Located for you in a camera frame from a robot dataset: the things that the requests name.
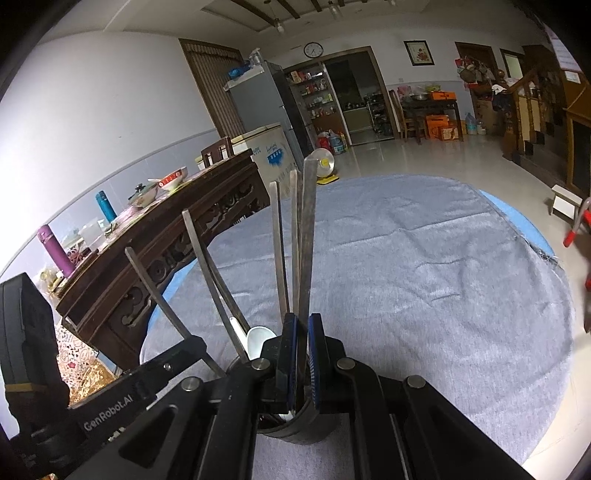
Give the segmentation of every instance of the purple thermos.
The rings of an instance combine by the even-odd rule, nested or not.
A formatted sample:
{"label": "purple thermos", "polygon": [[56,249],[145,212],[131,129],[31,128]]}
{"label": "purple thermos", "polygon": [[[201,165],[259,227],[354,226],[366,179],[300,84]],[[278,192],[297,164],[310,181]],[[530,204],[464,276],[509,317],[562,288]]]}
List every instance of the purple thermos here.
{"label": "purple thermos", "polygon": [[47,250],[47,253],[56,263],[57,268],[61,270],[64,276],[67,278],[72,275],[72,272],[74,271],[74,264],[66,255],[66,252],[64,252],[64,249],[61,247],[49,225],[42,225],[41,228],[37,230],[37,238],[45,247],[45,250]]}

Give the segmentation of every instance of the tiled floor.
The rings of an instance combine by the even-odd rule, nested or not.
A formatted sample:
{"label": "tiled floor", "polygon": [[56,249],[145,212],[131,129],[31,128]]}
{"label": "tiled floor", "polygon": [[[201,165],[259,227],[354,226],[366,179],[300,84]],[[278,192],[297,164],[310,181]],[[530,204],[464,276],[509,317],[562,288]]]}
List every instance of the tiled floor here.
{"label": "tiled floor", "polygon": [[384,140],[385,138],[387,138],[383,137],[382,135],[378,135],[372,129],[362,130],[361,132],[353,132],[350,133],[349,136],[351,137],[351,143],[353,145],[374,142],[376,140]]}
{"label": "tiled floor", "polygon": [[517,208],[540,230],[568,275],[576,322],[570,383],[560,409],[524,467],[538,480],[564,480],[591,442],[591,335],[583,330],[584,280],[591,259],[589,237],[570,248],[562,240],[569,225],[548,214],[549,187],[501,156],[499,139],[467,137],[443,143],[414,139],[360,145],[335,159],[341,179],[389,173],[439,175],[470,183]]}

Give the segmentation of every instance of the bowl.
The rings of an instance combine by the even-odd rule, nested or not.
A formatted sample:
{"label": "bowl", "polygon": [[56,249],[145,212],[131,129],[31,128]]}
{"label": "bowl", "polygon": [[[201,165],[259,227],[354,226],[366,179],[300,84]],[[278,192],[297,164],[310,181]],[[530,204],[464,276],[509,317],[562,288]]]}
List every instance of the bowl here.
{"label": "bowl", "polygon": [[182,167],[166,175],[158,182],[158,186],[168,192],[178,187],[185,178],[187,178],[187,167]]}

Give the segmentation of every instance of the blue thermos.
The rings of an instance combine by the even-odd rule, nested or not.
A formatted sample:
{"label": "blue thermos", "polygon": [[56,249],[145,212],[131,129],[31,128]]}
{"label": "blue thermos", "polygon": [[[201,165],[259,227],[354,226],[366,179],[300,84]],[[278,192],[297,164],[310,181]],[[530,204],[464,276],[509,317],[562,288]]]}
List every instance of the blue thermos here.
{"label": "blue thermos", "polygon": [[96,201],[99,203],[99,207],[103,211],[103,215],[105,215],[107,222],[112,222],[117,218],[117,214],[113,210],[113,207],[103,190],[96,194]]}

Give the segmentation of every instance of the wall clock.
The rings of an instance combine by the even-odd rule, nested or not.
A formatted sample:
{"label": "wall clock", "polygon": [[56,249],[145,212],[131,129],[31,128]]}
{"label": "wall clock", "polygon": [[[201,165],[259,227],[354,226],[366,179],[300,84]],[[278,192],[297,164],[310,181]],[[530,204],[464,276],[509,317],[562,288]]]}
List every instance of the wall clock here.
{"label": "wall clock", "polygon": [[306,57],[309,59],[320,57],[323,53],[324,49],[318,42],[312,41],[304,46],[304,55],[306,55]]}

